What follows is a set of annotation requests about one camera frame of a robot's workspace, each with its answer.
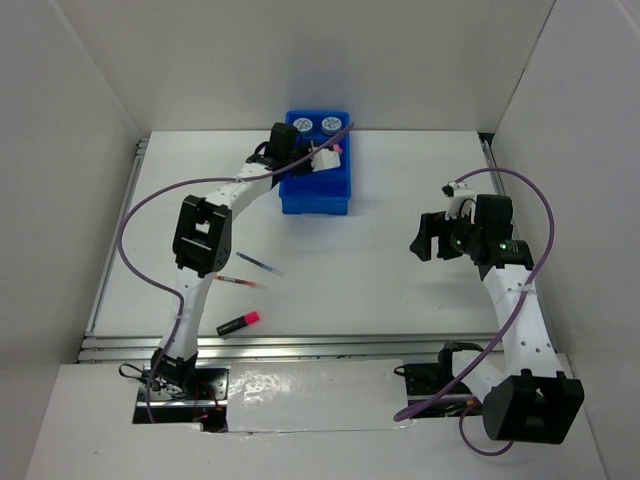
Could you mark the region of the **blue cleaning gel jar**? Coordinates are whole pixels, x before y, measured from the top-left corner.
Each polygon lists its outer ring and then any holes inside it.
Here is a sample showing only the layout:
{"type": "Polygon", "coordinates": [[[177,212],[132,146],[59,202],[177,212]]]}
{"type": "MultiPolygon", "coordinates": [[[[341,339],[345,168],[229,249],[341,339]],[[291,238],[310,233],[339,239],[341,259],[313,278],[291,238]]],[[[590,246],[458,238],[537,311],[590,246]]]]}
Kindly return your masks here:
{"type": "Polygon", "coordinates": [[[326,116],[320,122],[321,132],[328,137],[336,135],[342,128],[343,121],[335,115],[326,116]]]}
{"type": "Polygon", "coordinates": [[[297,129],[297,131],[303,138],[307,138],[313,135],[315,124],[309,117],[297,117],[292,121],[292,125],[297,129]]]}

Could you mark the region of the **blue pen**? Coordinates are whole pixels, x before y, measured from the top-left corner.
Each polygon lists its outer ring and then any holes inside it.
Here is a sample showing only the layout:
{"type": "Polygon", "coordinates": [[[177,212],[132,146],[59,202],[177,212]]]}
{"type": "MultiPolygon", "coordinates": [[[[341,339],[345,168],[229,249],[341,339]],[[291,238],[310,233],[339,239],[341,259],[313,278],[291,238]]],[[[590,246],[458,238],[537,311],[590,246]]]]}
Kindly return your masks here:
{"type": "Polygon", "coordinates": [[[284,273],[280,269],[274,266],[268,265],[260,260],[257,260],[245,253],[238,251],[236,252],[236,256],[272,274],[278,275],[280,277],[284,275],[284,273]]]}

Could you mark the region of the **red pen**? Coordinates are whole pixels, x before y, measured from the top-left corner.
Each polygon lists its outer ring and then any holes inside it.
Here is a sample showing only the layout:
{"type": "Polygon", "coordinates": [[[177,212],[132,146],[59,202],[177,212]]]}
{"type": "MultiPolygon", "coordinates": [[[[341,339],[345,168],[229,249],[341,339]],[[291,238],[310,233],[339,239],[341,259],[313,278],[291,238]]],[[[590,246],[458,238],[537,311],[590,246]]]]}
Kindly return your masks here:
{"type": "Polygon", "coordinates": [[[239,279],[239,278],[229,277],[224,275],[216,275],[215,280],[225,282],[225,283],[242,285],[242,286],[246,286],[253,289],[261,289],[261,290],[267,289],[266,285],[259,282],[254,282],[250,280],[244,280],[244,279],[239,279]]]}

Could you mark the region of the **pink highlighter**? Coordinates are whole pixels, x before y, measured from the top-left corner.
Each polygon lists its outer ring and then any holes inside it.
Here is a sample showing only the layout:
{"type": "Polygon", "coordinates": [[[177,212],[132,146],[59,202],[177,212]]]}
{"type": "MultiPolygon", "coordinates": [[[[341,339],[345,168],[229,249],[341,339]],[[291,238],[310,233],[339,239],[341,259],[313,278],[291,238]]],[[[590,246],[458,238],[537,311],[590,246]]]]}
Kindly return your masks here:
{"type": "Polygon", "coordinates": [[[247,328],[261,319],[260,314],[257,311],[249,312],[243,316],[240,316],[234,320],[226,322],[216,328],[216,332],[219,337],[226,337],[234,332],[247,328]]]}

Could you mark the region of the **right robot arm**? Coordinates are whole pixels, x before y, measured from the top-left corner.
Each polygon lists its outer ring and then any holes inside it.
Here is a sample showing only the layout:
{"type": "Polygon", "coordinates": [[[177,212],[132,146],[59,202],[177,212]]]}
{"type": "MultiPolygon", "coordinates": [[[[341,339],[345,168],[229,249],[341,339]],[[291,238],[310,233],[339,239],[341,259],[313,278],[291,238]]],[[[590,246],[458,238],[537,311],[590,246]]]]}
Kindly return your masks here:
{"type": "Polygon", "coordinates": [[[424,213],[410,250],[420,260],[468,256],[494,306],[503,368],[481,356],[482,347],[448,342],[438,354],[436,379],[448,392],[464,386],[482,405],[488,437],[497,441],[562,443],[584,401],[551,344],[535,284],[529,246],[513,237],[507,196],[446,192],[449,205],[424,213]]]}

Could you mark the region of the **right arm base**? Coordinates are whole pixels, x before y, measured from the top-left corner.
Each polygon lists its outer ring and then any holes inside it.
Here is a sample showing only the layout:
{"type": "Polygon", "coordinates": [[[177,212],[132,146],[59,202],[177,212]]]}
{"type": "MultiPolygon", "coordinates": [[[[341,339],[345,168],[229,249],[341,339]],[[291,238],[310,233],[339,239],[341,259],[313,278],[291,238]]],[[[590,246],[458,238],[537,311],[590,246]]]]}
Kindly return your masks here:
{"type": "Polygon", "coordinates": [[[435,363],[404,364],[393,373],[404,379],[409,397],[433,396],[454,379],[452,356],[461,351],[482,352],[483,348],[475,343],[449,341],[438,352],[435,363]]]}

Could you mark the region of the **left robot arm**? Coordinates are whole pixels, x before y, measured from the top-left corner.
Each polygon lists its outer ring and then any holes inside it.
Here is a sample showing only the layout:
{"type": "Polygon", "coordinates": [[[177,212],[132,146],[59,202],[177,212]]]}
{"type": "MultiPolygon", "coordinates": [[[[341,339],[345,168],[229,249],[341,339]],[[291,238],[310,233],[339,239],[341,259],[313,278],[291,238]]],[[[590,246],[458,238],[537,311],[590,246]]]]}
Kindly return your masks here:
{"type": "Polygon", "coordinates": [[[172,244],[178,268],[177,312],[152,356],[154,379],[176,399],[189,397],[197,387],[199,326],[215,275],[231,256],[232,223],[279,183],[282,168],[306,155],[298,138],[294,126],[275,123],[269,140],[245,161],[236,179],[182,202],[172,244]]]}

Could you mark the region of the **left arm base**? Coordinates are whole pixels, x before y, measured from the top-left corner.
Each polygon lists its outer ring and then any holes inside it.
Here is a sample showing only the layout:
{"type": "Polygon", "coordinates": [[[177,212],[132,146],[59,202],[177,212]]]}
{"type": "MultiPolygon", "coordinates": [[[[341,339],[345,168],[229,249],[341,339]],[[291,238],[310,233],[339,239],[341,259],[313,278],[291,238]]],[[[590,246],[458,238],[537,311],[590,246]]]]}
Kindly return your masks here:
{"type": "Polygon", "coordinates": [[[139,385],[132,423],[191,423],[203,431],[223,433],[227,426],[227,401],[230,370],[225,368],[197,369],[185,386],[176,386],[157,377],[147,390],[149,369],[131,363],[118,367],[118,374],[139,385]]]}

